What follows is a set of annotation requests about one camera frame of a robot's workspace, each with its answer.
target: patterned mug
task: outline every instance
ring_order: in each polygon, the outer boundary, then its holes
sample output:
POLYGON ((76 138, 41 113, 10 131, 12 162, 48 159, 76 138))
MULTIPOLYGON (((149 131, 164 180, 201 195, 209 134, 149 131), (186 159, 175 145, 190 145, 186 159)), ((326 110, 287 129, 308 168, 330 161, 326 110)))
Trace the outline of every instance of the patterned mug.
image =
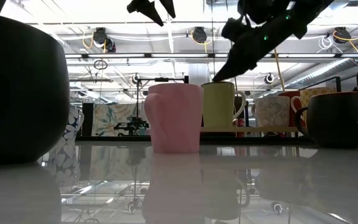
MULTIPOLYGON (((312 96, 327 94, 327 93, 335 93, 335 88, 330 87, 319 87, 319 88, 310 88, 307 90, 301 90, 300 96, 294 96, 291 98, 291 107, 296 112, 298 111, 295 106, 295 100, 298 99, 301 101, 302 107, 307 107, 309 105, 310 98, 312 96)), ((304 116, 302 116, 302 120, 306 123, 306 113, 304 112, 304 116)))
POLYGON ((269 96, 255 100, 255 111, 258 126, 288 127, 290 124, 290 98, 287 96, 269 96))
POLYGON ((60 186, 68 191, 80 178, 80 167, 75 152, 75 138, 84 121, 84 114, 75 108, 70 109, 66 130, 59 142, 49 152, 47 169, 60 186))

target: wooden shelf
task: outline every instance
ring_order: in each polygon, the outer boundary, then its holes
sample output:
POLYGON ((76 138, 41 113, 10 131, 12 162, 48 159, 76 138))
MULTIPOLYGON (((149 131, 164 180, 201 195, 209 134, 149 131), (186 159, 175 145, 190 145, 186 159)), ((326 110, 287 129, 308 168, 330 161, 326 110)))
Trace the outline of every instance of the wooden shelf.
POLYGON ((203 133, 262 133, 262 132, 280 132, 280 133, 295 133, 298 132, 296 127, 230 127, 230 128, 201 128, 203 133))

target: floral mug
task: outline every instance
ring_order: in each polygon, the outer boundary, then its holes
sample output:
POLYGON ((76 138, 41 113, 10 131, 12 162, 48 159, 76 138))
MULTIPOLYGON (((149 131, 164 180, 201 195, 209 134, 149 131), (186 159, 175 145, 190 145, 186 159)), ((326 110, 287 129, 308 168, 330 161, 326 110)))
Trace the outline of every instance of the floral mug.
POLYGON ((62 187, 73 187, 80 178, 80 167, 75 152, 75 138, 84 121, 84 114, 75 108, 70 109, 66 130, 59 142, 49 152, 47 169, 62 187))
POLYGON ((256 115, 260 127, 283 126, 290 124, 290 98, 288 96, 268 96, 255 100, 252 114, 256 115))

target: ceiling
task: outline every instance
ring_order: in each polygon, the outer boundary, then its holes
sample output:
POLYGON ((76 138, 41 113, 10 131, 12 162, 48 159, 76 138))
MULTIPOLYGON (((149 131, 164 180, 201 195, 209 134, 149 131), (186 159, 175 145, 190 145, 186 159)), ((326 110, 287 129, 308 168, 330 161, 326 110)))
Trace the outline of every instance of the ceiling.
MULTIPOLYGON (((228 53, 231 48, 230 41, 221 37, 221 29, 229 17, 239 17, 237 6, 228 2, 216 3, 211 7, 211 1, 204 0, 173 0, 177 17, 172 19, 166 13, 159 1, 155 1, 155 7, 164 21, 164 26, 154 24, 150 19, 139 13, 129 14, 126 6, 130 0, 8 0, 1 15, 26 24, 30 24, 57 39, 67 54, 91 54, 101 53, 102 48, 91 45, 91 34, 97 27, 105 27, 108 36, 114 40, 117 53, 228 53), (204 27, 210 44, 195 43, 189 35, 196 26, 204 27)), ((345 26, 352 38, 358 37, 358 7, 345 7, 349 1, 335 1, 324 10, 309 26, 308 32, 302 40, 289 37, 277 47, 279 53, 338 53, 355 52, 350 43, 334 43, 324 50, 319 46, 322 36, 327 32, 333 33, 337 26, 345 26)), ((358 40, 353 41, 358 48, 358 40)), ((97 70, 84 63, 75 65, 84 60, 68 60, 70 79, 82 78, 82 82, 72 86, 78 88, 120 89, 132 88, 131 77, 138 75, 155 77, 182 78, 188 74, 189 60, 153 60, 151 58, 139 59, 109 59, 115 66, 109 66, 98 73, 98 79, 110 79, 112 82, 84 82, 84 79, 95 78, 97 70)), ((224 60, 208 60, 210 75, 216 73, 224 64, 224 60)), ((288 61, 280 62, 280 70, 283 79, 289 81, 310 68, 319 65, 316 62, 288 61)), ((277 65, 272 62, 260 62, 256 69, 248 71, 237 78, 239 88, 274 88, 279 84, 278 80, 273 85, 264 84, 264 75, 272 73, 278 75, 277 65)), ((142 90, 155 82, 149 82, 142 90)), ((133 93, 100 92, 108 101, 130 100, 133 93)))

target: glossy table surface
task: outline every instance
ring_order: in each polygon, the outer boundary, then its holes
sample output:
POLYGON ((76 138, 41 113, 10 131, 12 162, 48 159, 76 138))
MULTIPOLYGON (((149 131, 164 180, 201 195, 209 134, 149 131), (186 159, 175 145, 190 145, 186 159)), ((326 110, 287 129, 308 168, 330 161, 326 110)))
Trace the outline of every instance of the glossy table surface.
POLYGON ((358 223, 358 150, 77 142, 0 167, 5 223, 358 223))

